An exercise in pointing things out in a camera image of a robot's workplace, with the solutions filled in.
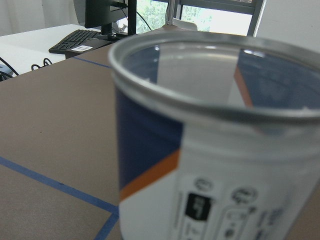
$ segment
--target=black label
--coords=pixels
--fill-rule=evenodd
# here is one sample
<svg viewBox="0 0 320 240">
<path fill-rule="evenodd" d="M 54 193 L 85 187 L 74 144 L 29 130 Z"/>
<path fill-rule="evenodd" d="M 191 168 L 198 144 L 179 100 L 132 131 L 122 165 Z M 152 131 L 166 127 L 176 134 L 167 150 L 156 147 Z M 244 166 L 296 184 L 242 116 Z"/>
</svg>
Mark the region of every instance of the black label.
<svg viewBox="0 0 320 240">
<path fill-rule="evenodd" d="M 211 198 L 190 193 L 185 209 L 185 215 L 197 221 L 206 221 L 209 216 L 211 205 Z"/>
</svg>

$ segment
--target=table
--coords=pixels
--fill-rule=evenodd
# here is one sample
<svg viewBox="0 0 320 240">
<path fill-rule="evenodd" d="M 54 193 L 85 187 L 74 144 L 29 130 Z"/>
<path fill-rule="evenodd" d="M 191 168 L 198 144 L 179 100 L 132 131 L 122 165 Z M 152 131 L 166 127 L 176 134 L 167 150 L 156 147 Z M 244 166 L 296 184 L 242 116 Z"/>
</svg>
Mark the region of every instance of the table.
<svg viewBox="0 0 320 240">
<path fill-rule="evenodd" d="M 43 66 L 44 58 L 49 58 L 53 63 L 60 62 L 66 59 L 65 55 L 49 53 L 49 48 L 77 29 L 86 28 L 68 24 L 0 36 L 0 57 L 19 74 L 30 72 L 32 64 Z"/>
<path fill-rule="evenodd" d="M 0 82 L 0 240 L 119 240 L 110 46 Z M 317 240 L 320 190 L 287 240 Z"/>
</svg>

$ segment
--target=white desk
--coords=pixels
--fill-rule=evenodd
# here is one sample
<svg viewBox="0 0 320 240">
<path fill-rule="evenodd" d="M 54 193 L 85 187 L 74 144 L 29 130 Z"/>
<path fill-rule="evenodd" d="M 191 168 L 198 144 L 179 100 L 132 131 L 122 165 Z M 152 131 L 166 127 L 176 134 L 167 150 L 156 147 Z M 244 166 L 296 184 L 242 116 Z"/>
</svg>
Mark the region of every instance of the white desk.
<svg viewBox="0 0 320 240">
<path fill-rule="evenodd" d="M 19 74 L 30 72 L 32 64 L 43 66 L 44 58 L 49 58 L 52 63 L 60 62 L 66 59 L 65 55 L 49 53 L 49 48 L 77 29 L 86 28 L 69 24 L 1 36 L 0 57 Z"/>
</svg>

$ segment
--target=computer monitor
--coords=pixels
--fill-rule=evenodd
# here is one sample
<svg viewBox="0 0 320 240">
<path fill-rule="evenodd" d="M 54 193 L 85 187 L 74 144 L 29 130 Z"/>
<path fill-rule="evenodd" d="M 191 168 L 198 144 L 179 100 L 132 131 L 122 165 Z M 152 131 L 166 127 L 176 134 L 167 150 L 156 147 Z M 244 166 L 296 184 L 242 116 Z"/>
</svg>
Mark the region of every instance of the computer monitor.
<svg viewBox="0 0 320 240">
<path fill-rule="evenodd" d="M 113 23 L 126 18 L 130 7 L 134 6 L 131 3 L 126 4 L 123 0 L 85 0 L 84 26 L 101 27 L 101 36 L 98 38 L 108 39 L 108 36 L 113 34 Z"/>
</svg>

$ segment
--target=orange stripe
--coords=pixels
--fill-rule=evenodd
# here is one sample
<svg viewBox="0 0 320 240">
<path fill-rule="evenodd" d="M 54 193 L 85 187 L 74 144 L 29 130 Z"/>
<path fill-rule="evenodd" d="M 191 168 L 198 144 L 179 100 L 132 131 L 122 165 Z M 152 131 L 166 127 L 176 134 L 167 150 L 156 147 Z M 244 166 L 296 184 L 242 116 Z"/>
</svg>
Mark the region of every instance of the orange stripe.
<svg viewBox="0 0 320 240">
<path fill-rule="evenodd" d="M 253 103 L 250 97 L 249 90 L 245 83 L 244 77 L 242 76 L 239 67 L 237 66 L 234 72 L 234 79 L 236 84 L 238 85 L 239 91 L 241 93 L 242 99 L 246 106 L 252 107 Z"/>
<path fill-rule="evenodd" d="M 152 184 L 156 180 L 176 169 L 178 166 L 179 155 L 180 150 L 178 149 L 127 184 L 120 191 L 120 201 L 123 201 L 135 192 Z"/>
</svg>

